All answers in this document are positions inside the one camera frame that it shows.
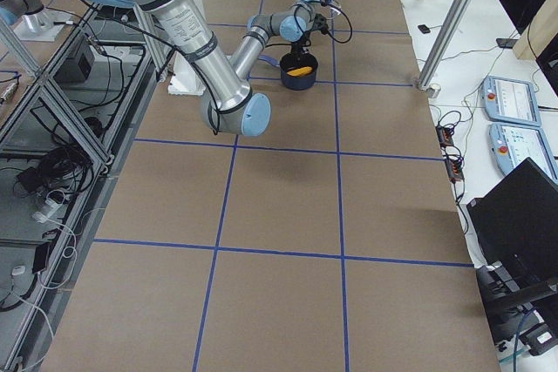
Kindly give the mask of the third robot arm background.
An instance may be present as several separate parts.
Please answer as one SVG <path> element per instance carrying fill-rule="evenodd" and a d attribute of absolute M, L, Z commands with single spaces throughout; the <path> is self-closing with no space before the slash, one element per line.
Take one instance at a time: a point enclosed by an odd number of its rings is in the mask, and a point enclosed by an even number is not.
<path fill-rule="evenodd" d="M 42 0 L 1 0 L 1 18 L 22 41 L 54 42 L 62 30 Z"/>

